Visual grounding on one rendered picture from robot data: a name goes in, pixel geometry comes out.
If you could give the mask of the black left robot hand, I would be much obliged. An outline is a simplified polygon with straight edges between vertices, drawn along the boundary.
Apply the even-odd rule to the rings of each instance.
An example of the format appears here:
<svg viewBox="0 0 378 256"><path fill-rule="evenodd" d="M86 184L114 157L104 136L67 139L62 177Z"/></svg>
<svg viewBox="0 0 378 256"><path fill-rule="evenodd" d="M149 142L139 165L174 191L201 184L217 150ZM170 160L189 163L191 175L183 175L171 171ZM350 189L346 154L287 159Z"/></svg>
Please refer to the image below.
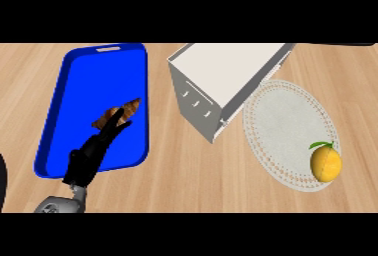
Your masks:
<svg viewBox="0 0 378 256"><path fill-rule="evenodd" d="M112 141L123 130L132 125L130 121L117 125L123 114L124 109L120 108L111 116L101 132L89 138L80 149L71 151L64 177L65 184L87 187L92 183Z"/></svg>

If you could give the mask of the white tiered shelf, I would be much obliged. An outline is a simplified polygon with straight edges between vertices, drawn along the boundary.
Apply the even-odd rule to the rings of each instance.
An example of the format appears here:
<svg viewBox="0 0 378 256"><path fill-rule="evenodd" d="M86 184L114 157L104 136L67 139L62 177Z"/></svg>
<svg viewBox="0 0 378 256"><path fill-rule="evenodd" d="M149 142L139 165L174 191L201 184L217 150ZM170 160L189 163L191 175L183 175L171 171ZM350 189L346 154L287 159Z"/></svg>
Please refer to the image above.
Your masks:
<svg viewBox="0 0 378 256"><path fill-rule="evenodd" d="M180 114L214 142L294 43L188 43L169 57Z"/></svg>

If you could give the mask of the brown croissant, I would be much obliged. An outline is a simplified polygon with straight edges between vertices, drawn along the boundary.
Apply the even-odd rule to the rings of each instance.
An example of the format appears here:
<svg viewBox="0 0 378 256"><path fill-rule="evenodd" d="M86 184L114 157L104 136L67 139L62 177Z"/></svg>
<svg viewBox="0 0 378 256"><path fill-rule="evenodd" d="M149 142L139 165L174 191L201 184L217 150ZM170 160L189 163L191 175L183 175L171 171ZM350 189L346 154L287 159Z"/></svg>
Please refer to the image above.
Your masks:
<svg viewBox="0 0 378 256"><path fill-rule="evenodd" d="M117 125L123 125L129 121L130 117L136 114L140 102L142 102L142 99L136 98L135 100L129 101L121 105L121 108L124 109L124 114L118 119ZM92 123L92 126L96 129L102 129L105 127L105 124L109 121L117 111L118 111L118 107L112 107L104 112L99 119Z"/></svg>

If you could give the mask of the black curved object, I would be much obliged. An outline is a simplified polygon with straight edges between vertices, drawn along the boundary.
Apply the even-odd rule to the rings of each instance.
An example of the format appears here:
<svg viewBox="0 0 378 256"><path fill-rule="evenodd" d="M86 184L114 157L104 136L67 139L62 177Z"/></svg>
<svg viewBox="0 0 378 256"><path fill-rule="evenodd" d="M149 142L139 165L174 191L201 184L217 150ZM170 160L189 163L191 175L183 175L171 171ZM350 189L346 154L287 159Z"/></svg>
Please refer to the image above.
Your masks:
<svg viewBox="0 0 378 256"><path fill-rule="evenodd" d="M8 189L8 168L3 155L0 154L0 213L3 211L5 198Z"/></svg>

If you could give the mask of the blue tray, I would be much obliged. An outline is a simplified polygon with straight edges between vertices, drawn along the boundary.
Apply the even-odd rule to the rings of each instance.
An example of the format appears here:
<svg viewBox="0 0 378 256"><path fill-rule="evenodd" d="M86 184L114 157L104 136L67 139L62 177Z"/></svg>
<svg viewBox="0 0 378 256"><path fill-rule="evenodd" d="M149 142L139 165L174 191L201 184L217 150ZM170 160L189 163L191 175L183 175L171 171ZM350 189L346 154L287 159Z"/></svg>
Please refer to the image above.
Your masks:
<svg viewBox="0 0 378 256"><path fill-rule="evenodd" d="M140 43L71 50L62 61L34 160L42 178L65 176L70 153L99 130L105 111L138 99L132 125L117 136L102 161L104 171L138 166L149 152L148 52Z"/></svg>

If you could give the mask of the yellow lemon with leaf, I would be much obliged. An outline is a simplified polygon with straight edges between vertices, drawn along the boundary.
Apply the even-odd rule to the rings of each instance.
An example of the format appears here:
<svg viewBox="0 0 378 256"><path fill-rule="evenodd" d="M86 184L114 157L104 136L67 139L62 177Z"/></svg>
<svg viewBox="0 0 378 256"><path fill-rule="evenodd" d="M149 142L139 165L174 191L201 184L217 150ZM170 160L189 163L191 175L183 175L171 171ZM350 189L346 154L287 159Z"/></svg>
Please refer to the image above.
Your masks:
<svg viewBox="0 0 378 256"><path fill-rule="evenodd" d="M310 145L313 149L310 157L312 174L319 182L331 182L340 175L343 169L343 160L340 153L334 149L334 143L315 142Z"/></svg>

